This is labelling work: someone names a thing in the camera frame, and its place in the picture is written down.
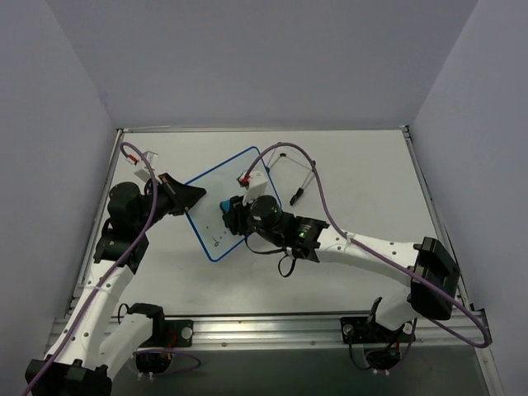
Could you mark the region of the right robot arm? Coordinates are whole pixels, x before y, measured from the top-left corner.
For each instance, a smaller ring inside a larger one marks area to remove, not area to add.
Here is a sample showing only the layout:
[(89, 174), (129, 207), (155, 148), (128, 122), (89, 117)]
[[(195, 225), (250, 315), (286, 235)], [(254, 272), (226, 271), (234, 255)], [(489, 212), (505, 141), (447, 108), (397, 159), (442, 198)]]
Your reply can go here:
[(415, 318), (445, 322), (456, 307), (460, 269), (434, 238), (394, 243), (339, 232), (327, 221), (285, 212), (272, 196), (251, 203), (234, 196), (219, 208), (231, 234), (243, 238), (256, 234), (274, 245), (273, 253), (285, 254), (293, 264), (301, 260), (342, 264), (401, 284), (396, 295), (380, 295), (372, 304), (366, 330), (375, 340), (387, 339)]

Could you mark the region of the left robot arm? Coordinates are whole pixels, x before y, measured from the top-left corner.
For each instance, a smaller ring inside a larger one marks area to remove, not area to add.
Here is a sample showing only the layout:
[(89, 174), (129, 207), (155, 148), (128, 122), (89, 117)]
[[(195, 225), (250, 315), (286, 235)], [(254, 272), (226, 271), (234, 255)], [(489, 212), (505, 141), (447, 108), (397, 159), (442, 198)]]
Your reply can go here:
[(111, 316), (139, 269), (152, 225), (183, 215), (206, 194), (164, 173), (144, 188), (122, 182), (109, 192), (109, 217), (101, 230), (84, 289), (72, 316), (44, 358), (26, 369), (26, 395), (109, 395), (113, 380), (142, 345), (157, 346), (167, 334), (163, 308), (138, 303), (110, 335)]

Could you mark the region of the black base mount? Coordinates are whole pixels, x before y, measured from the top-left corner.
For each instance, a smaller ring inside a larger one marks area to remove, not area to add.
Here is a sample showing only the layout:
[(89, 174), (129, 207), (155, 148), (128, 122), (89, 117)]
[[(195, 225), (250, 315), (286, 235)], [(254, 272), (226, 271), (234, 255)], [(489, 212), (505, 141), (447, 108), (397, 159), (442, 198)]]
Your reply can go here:
[(340, 318), (342, 340), (352, 345), (373, 342), (375, 334), (366, 316), (346, 316)]
[(192, 346), (194, 322), (189, 319), (168, 319), (165, 322), (162, 346), (186, 348)]

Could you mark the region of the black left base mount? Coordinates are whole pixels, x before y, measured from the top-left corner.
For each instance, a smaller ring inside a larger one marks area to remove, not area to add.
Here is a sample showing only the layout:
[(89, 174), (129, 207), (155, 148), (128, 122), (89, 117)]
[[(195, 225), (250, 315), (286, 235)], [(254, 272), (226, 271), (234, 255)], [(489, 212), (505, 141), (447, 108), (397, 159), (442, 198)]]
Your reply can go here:
[(186, 348), (192, 346), (194, 322), (189, 319), (168, 319), (165, 322), (162, 346)]

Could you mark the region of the blue black eraser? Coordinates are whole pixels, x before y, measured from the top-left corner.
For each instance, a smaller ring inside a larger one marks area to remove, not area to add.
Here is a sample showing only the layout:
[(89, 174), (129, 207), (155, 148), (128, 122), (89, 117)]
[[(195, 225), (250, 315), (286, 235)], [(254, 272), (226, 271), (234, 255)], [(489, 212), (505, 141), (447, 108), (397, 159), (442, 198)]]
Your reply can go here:
[(224, 200), (219, 204), (221, 212), (225, 215), (231, 212), (232, 210), (232, 202), (231, 200)]

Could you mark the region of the aluminium front rail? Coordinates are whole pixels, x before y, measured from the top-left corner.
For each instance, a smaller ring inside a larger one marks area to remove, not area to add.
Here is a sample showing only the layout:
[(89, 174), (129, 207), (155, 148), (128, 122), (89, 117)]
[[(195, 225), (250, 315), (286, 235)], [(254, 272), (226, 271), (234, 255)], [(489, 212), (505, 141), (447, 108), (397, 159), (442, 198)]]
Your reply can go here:
[[(166, 315), (167, 322), (193, 322), (191, 351), (263, 351), (294, 349), (346, 348), (343, 341), (342, 318), (366, 318), (366, 311), (336, 311), (326, 313), (294, 313), (275, 315)], [(45, 351), (64, 330), (66, 319), (52, 325)], [(442, 325), (460, 336), (481, 344), (483, 336), (476, 324), (455, 310)], [(468, 345), (428, 319), (419, 319), (412, 347), (447, 347)]]

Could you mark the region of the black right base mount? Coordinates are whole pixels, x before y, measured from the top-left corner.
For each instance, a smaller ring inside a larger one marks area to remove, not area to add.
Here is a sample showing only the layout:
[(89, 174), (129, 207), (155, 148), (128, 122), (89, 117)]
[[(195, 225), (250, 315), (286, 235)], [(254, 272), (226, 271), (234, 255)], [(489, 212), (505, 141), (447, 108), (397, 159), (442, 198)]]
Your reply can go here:
[(346, 316), (340, 318), (342, 340), (352, 345), (373, 342), (375, 334), (366, 316)]

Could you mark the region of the metal whiteboard stand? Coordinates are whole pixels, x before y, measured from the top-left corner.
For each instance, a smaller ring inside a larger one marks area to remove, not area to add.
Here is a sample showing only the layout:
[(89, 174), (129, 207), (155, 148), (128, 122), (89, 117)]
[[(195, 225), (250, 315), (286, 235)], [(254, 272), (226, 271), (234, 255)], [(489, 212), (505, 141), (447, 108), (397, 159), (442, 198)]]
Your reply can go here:
[(314, 180), (313, 165), (292, 148), (276, 148), (266, 160), (266, 169), (284, 204), (294, 207)]

